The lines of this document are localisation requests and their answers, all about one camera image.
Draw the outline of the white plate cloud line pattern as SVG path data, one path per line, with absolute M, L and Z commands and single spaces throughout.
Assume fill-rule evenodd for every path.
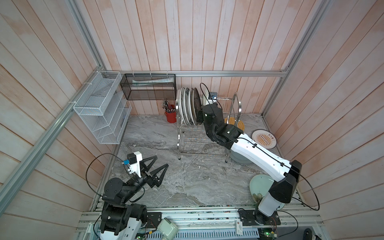
M 178 91 L 177 91 L 176 109 L 177 109 L 178 125 L 180 126 L 183 123 L 183 111 L 182 111 L 182 103 L 181 103 L 181 89 L 178 89 Z

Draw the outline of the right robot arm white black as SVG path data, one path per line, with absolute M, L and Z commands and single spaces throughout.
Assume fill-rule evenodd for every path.
M 240 128 L 226 124 L 223 111 L 216 103 L 202 106 L 197 119 L 204 124 L 211 141 L 248 159 L 273 178 L 272 186 L 258 205 L 258 215 L 270 217 L 281 204 L 291 202 L 301 176 L 300 162 L 280 158 L 257 144 Z

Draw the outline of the white plate green text rim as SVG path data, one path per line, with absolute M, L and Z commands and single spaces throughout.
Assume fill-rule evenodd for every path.
M 187 105 L 186 105 L 186 88 L 181 89 L 181 102 L 182 102 L 182 111 L 183 111 L 183 118 L 186 125 L 190 125 L 189 118 L 188 118 L 188 112 L 187 112 Z

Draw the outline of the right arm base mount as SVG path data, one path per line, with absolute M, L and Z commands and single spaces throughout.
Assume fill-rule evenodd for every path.
M 258 210 L 245 210 L 240 208 L 238 209 L 238 214 L 243 226 L 277 226 L 281 224 L 277 211 L 274 211 L 270 217 L 267 217 Z

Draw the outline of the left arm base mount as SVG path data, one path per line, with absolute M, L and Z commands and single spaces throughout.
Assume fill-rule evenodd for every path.
M 142 224 L 143 228 L 156 229 L 162 221 L 161 212 L 149 212 L 145 218 L 145 222 Z

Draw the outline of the cream plate red berry pattern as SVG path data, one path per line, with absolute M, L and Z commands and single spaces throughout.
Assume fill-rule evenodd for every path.
M 211 103 L 210 103 L 210 99 L 209 99 L 208 96 L 203 96 L 202 99 L 203 99 L 203 103 L 202 103 L 203 106 L 206 106 L 206 105 L 210 105 L 210 104 L 211 104 Z

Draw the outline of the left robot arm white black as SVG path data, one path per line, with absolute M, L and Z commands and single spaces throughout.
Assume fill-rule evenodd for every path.
M 128 154 L 122 164 L 131 178 L 126 182 L 112 178 L 105 183 L 100 233 L 97 234 L 100 240 L 142 240 L 158 230 L 162 214 L 148 214 L 147 206 L 137 203 L 143 195 L 132 199 L 140 190 L 145 190 L 145 185 L 161 186 L 169 165 L 151 171 L 157 159 L 157 156 L 144 159 L 140 152 Z

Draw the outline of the large orange sunburst plate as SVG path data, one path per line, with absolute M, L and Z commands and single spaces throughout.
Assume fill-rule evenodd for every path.
M 192 112 L 192 93 L 193 93 L 193 90 L 189 89 L 189 94 L 187 98 L 187 104 L 188 104 L 187 110 L 188 110 L 190 125 L 194 126 L 195 121 L 194 121 L 193 112 Z

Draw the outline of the black round plate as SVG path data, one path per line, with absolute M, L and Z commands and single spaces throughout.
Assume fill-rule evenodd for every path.
M 200 94 L 197 88 L 194 88 L 192 91 L 193 97 L 192 97 L 192 113 L 193 113 L 193 118 L 195 125 L 201 125 L 202 122 L 199 119 L 199 111 L 201 109 L 201 99 L 200 99 Z

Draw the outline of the stainless steel dish rack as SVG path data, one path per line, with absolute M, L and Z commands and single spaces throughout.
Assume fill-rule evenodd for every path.
M 196 88 L 182 88 L 176 99 L 178 157 L 197 155 L 230 158 L 234 139 L 245 130 L 240 121 L 242 103 L 237 94 L 220 98 Z

